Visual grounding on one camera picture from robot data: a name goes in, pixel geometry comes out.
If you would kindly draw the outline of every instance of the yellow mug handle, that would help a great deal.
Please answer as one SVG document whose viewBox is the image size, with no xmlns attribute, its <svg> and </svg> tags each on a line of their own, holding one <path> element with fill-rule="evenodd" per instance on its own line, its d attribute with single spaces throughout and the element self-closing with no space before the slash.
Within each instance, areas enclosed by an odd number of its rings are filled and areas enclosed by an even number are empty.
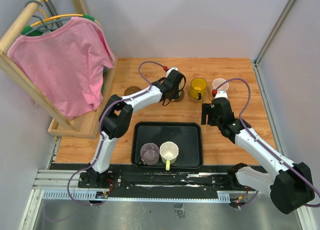
<svg viewBox="0 0 320 230">
<path fill-rule="evenodd" d="M 169 160 L 167 160 L 167 161 L 165 162 L 165 170 L 167 170 L 167 171 L 170 170 L 170 161 L 169 161 Z"/>
</svg>

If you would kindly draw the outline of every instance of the tray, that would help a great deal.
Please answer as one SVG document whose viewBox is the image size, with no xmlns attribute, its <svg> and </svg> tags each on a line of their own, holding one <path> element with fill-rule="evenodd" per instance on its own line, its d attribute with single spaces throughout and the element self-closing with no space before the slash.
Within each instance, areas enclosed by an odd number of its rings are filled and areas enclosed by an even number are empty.
<svg viewBox="0 0 320 230">
<path fill-rule="evenodd" d="M 131 162 L 140 168 L 165 168 L 161 161 L 154 166 L 144 165 L 140 149 L 146 143 L 154 143 L 159 148 L 165 142 L 174 142 L 179 147 L 179 155 L 171 169 L 198 169 L 203 163 L 201 128 L 194 122 L 152 122 L 141 121 L 134 127 Z"/>
</svg>

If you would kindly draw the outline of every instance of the wooden clothes rack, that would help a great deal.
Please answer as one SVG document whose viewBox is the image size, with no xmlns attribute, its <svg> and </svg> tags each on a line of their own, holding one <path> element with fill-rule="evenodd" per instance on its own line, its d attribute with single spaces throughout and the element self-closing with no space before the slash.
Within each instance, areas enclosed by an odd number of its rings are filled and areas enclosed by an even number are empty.
<svg viewBox="0 0 320 230">
<path fill-rule="evenodd" d="M 78 14 L 85 14 L 87 10 L 83 0 L 71 0 Z M 9 75 L 9 77 L 19 85 L 35 102 L 43 107 L 52 117 L 52 122 L 48 132 L 54 136 L 70 136 L 77 138 L 95 139 L 98 133 L 99 116 L 107 104 L 110 94 L 111 83 L 116 71 L 118 58 L 114 61 L 113 69 L 108 71 L 104 77 L 103 100 L 96 111 L 75 117 L 72 120 L 66 119 L 61 112 L 48 100 L 48 98 L 37 88 L 36 85 L 21 71 L 21 69 L 7 56 L 7 52 L 15 40 L 20 36 L 21 31 L 28 24 L 31 17 L 39 8 L 36 2 L 29 3 L 17 17 L 8 31 L 0 40 L 0 68 Z"/>
</svg>

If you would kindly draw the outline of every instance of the wooden tabletop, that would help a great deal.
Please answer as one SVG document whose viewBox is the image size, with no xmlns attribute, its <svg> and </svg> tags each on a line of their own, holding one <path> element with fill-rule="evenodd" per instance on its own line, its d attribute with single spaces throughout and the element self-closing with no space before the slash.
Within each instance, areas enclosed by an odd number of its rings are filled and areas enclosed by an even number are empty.
<svg viewBox="0 0 320 230">
<path fill-rule="evenodd" d="M 123 96 L 131 86 L 144 89 L 148 84 L 140 77 L 138 66 L 141 62 L 153 60 L 170 67 L 178 67 L 186 77 L 185 97 L 180 102 L 172 102 L 168 106 L 161 103 L 152 104 L 136 112 L 131 119 L 127 133 L 116 144 L 111 163 L 130 164 L 134 135 L 134 127 L 138 122 L 195 122 L 201 123 L 201 103 L 188 98 L 190 82 L 194 78 L 203 78 L 208 86 L 216 78 L 243 78 L 251 88 L 251 100 L 242 117 L 256 132 L 275 148 L 274 138 L 267 119 L 265 108 L 257 85 L 256 77 L 250 59 L 248 58 L 122 58 L 119 59 L 113 79 L 111 95 Z M 142 73 L 151 81 L 165 77 L 161 67 L 147 63 L 142 67 Z M 236 116 L 243 109 L 248 90 L 240 81 L 230 82 L 227 91 L 232 110 Z M 223 137 L 216 126 L 201 125 L 204 164 L 232 165 L 240 162 L 258 164 L 245 150 Z M 62 137 L 55 162 L 58 163 L 88 163 L 91 161 L 98 144 L 96 139 Z"/>
</svg>

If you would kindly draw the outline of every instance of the wall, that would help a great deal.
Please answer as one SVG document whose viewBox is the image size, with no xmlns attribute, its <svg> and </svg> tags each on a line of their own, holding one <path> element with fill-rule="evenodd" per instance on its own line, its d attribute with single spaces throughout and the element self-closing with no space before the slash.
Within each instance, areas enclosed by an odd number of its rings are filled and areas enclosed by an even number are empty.
<svg viewBox="0 0 320 230">
<path fill-rule="evenodd" d="M 26 1 L 0 0 L 0 36 L 23 10 Z M 2 70 L 0 105 L 0 228 L 15 230 L 37 171 L 48 163 L 54 138 L 47 133 L 50 116 Z"/>
<path fill-rule="evenodd" d="M 122 58 L 255 58 L 288 0 L 85 0 Z"/>
<path fill-rule="evenodd" d="M 320 5 L 298 0 L 260 67 L 285 154 L 320 188 Z M 312 209 L 320 228 L 320 209 Z"/>
</svg>

